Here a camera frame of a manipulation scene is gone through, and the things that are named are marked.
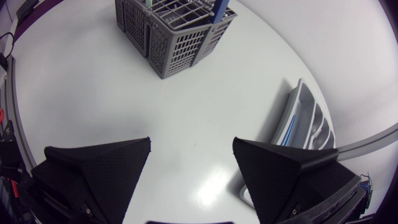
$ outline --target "cable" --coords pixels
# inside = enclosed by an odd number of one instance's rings
[[[371,190],[373,190],[373,181],[372,181],[371,176],[369,175],[369,172],[368,172],[368,178],[369,178],[369,181],[371,182]]]
[[[11,35],[11,37],[12,37],[12,47],[11,47],[10,52],[9,52],[8,55],[6,56],[6,58],[8,58],[8,56],[10,56],[12,50],[14,49],[14,34],[12,34],[12,32],[6,32],[5,34],[3,34],[3,35],[0,37],[0,39],[2,39],[3,37],[5,37],[6,35]]]
[[[11,18],[10,10],[8,10],[7,0],[6,0],[6,7],[7,7],[8,16],[10,17],[11,22],[14,22]]]

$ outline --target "white surface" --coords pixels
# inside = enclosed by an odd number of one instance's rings
[[[259,223],[232,193],[239,177],[233,138],[270,141],[301,77],[327,107],[294,51],[240,3],[229,6],[238,17],[215,51],[165,80],[117,27],[113,1],[67,0],[43,15],[13,53],[36,162],[45,146],[150,136],[152,152],[124,223]]]
[[[398,122],[398,45],[379,1],[239,1],[310,69],[328,104],[337,146]]]
[[[373,194],[364,215],[376,213],[398,166],[398,141],[378,151],[340,163],[357,175],[367,175],[369,172],[373,181]]]

